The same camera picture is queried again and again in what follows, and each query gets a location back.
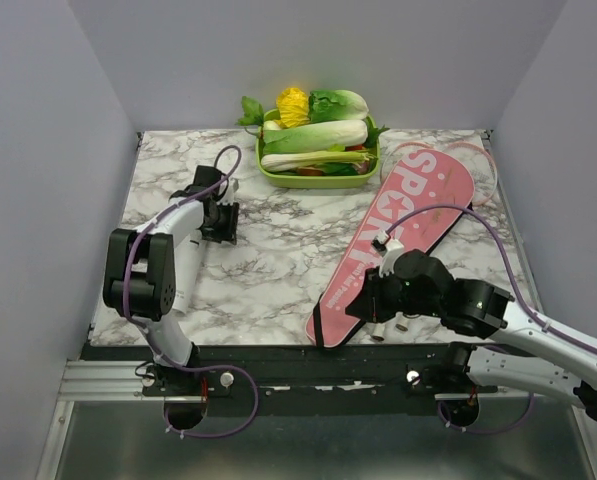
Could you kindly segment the white shuttlecock tube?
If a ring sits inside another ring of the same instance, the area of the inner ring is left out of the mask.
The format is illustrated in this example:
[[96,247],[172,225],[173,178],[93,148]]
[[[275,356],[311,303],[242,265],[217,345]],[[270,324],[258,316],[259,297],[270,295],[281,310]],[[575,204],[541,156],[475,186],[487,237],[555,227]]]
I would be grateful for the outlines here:
[[205,253],[205,242],[199,234],[190,234],[174,250],[176,293],[173,309],[186,314],[197,275]]

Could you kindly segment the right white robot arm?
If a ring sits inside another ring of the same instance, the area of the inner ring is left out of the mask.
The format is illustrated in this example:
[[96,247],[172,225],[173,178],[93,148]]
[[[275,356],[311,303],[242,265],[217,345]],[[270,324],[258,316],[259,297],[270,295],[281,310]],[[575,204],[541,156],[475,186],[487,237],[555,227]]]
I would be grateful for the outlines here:
[[368,323],[397,314],[434,317],[460,335],[523,352],[453,342],[439,364],[420,372],[413,386],[418,392],[509,387],[557,398],[597,422],[597,340],[524,310],[508,291],[484,280],[453,277],[440,260],[419,250],[388,254],[382,265],[367,269],[345,312]]

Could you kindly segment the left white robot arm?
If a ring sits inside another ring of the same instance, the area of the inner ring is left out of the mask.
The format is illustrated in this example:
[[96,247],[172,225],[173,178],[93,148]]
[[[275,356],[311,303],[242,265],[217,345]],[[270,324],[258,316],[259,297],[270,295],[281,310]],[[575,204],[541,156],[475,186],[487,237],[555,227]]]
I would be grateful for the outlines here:
[[207,244],[237,243],[236,190],[218,168],[199,166],[151,220],[110,234],[103,302],[139,329],[165,368],[199,367],[198,348],[176,315],[189,306]]

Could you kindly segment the pink racket bag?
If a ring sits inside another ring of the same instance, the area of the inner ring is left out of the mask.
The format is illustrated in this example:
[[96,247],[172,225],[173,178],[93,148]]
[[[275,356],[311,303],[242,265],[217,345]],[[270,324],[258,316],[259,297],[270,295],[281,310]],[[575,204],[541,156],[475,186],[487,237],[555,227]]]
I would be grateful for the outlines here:
[[421,148],[404,154],[386,176],[306,323],[318,347],[346,343],[364,323],[345,312],[360,294],[365,271],[379,268],[394,248],[429,253],[469,207],[472,175],[445,152]]

